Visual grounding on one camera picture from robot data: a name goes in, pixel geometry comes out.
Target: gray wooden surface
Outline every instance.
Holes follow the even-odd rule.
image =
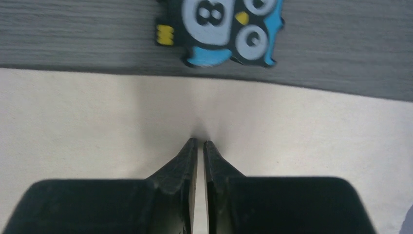
[[[0,67],[257,80],[413,101],[411,0],[285,0],[275,68],[191,69],[155,0],[0,0]]]

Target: owl beak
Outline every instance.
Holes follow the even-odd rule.
[[[238,20],[238,22],[242,25],[247,25],[249,22],[249,15],[245,12],[239,12],[235,15],[235,18]]]

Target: blue owl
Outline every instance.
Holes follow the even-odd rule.
[[[271,67],[275,37],[284,26],[283,0],[160,0],[167,15],[156,20],[156,43],[183,46],[183,62],[210,67],[231,59]]]

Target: blue wing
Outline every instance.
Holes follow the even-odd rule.
[[[282,2],[283,0],[278,0],[277,6],[275,7],[273,13],[271,13],[271,15],[269,15],[264,20],[264,23],[268,30],[268,41],[270,43],[268,51],[266,52],[264,58],[264,61],[268,66],[273,66],[275,64],[275,61],[272,59],[272,52],[274,51],[275,47],[275,36],[277,35],[277,32],[280,31],[284,26],[281,19]]]
[[[198,46],[192,49],[192,57],[187,59],[187,63],[198,67],[211,67],[222,64],[232,55],[228,49],[207,50]]]

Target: white surface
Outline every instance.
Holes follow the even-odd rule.
[[[412,103],[271,84],[3,69],[0,228],[35,181],[146,177],[192,135],[246,175],[345,178],[396,234],[413,203],[412,120]],[[203,173],[197,185],[202,234]]]

